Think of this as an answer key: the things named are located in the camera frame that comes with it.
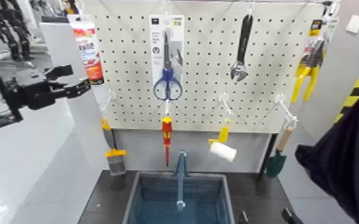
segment light switch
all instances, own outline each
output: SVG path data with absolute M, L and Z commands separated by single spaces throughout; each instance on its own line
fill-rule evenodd
M 359 32 L 359 15 L 352 15 L 351 20 L 346 26 L 346 30 L 352 33 Z

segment pliers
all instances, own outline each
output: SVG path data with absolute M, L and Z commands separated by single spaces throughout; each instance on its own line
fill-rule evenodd
M 293 89 L 293 94 L 291 98 L 291 103 L 294 103 L 299 95 L 299 90 L 301 89 L 302 82 L 305 77 L 310 76 L 310 83 L 308 89 L 306 90 L 304 101 L 308 101 L 310 95 L 314 89 L 314 85 L 317 81 L 318 72 L 320 71 L 320 66 L 323 63 L 323 48 L 324 48 L 324 40 L 318 40 L 314 44 L 312 53 L 307 56 L 308 58 L 303 58 L 303 61 L 306 61 L 305 66 L 299 66 L 298 70 L 296 71 L 296 77 L 298 78 L 295 83 L 295 87 Z

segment red screwdriver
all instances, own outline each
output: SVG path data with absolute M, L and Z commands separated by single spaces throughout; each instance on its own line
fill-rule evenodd
M 172 132 L 172 119 L 171 117 L 164 117 L 162 119 L 162 132 L 163 132 L 163 144 L 166 148 L 166 166 L 169 162 L 169 148 L 171 145 L 171 132 Z

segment white roller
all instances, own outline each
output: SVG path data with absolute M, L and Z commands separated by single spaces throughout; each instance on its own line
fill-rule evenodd
M 214 142 L 212 144 L 210 152 L 230 162 L 234 161 L 235 156 L 237 155 L 237 150 L 219 142 Z

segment scissors blade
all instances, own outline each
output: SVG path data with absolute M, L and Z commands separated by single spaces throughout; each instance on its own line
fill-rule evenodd
M 164 32 L 164 68 L 171 69 L 170 49 L 168 45 L 167 32 Z

